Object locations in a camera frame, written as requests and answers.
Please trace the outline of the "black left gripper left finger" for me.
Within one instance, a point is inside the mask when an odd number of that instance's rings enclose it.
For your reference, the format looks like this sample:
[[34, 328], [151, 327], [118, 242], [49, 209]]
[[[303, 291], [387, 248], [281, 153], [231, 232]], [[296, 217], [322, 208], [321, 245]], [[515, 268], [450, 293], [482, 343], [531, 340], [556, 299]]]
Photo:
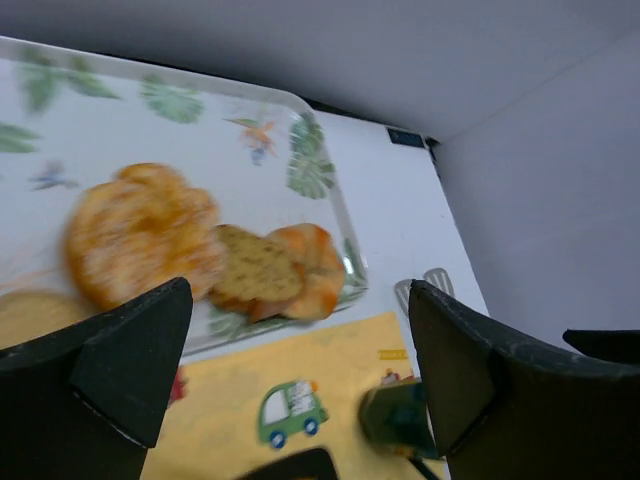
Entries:
[[137, 479], [168, 408], [193, 310], [174, 278], [1, 352], [4, 479]]

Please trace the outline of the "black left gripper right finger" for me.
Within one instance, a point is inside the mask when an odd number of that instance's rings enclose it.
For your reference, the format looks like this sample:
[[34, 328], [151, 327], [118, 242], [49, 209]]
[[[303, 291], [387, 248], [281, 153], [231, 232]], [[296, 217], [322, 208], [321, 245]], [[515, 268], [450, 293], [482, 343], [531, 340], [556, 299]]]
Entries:
[[639, 334], [556, 347], [414, 281], [409, 322], [438, 452], [454, 479], [635, 479]]

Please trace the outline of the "metal serving tongs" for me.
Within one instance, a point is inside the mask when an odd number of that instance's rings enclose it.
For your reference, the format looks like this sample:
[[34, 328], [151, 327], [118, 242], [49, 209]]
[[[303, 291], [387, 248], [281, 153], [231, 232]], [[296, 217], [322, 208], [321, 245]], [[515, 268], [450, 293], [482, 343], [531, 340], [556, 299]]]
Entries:
[[[456, 298], [453, 282], [449, 273], [442, 267], [432, 268], [426, 271], [422, 279], [418, 279], [419, 283], [429, 284], [429, 290], [437, 292], [438, 295], [446, 295]], [[409, 319], [410, 292], [414, 279], [403, 279], [394, 285], [394, 294], [398, 302], [401, 312], [406, 319]]]

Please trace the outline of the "large orange sugared bun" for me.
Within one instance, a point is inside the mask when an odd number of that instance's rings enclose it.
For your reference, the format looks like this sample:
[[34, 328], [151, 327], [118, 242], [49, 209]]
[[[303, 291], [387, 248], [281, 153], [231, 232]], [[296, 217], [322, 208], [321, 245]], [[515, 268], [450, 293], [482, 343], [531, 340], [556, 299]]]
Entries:
[[175, 278], [202, 299], [219, 280], [224, 248], [214, 197], [156, 163], [120, 169], [86, 190], [64, 238], [69, 273], [94, 305], [110, 310]]

